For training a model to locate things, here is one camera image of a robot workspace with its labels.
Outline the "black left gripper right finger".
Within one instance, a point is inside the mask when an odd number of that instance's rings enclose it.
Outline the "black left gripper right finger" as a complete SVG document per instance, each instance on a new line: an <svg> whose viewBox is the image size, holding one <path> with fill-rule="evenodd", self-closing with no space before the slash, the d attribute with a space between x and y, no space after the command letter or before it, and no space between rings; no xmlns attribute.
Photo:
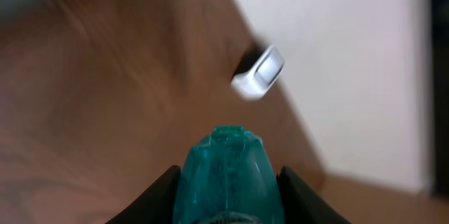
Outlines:
<svg viewBox="0 0 449 224"><path fill-rule="evenodd" d="M285 223L349 224L290 167L282 167L276 182L283 202Z"/></svg>

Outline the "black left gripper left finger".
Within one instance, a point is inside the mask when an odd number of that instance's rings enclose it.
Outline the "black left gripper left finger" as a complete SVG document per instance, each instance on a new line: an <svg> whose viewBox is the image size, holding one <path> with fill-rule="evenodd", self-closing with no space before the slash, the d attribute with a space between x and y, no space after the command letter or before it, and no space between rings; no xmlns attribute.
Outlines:
<svg viewBox="0 0 449 224"><path fill-rule="evenodd" d="M181 168L173 165L106 224L171 224Z"/></svg>

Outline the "small teal liquid bottle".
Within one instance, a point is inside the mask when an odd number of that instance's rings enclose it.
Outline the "small teal liquid bottle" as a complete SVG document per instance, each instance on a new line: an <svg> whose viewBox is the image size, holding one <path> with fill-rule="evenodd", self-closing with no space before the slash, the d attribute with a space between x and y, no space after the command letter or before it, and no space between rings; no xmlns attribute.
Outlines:
<svg viewBox="0 0 449 224"><path fill-rule="evenodd" d="M174 223L286 221L262 139L242 126L218 126L195 144L182 167Z"/></svg>

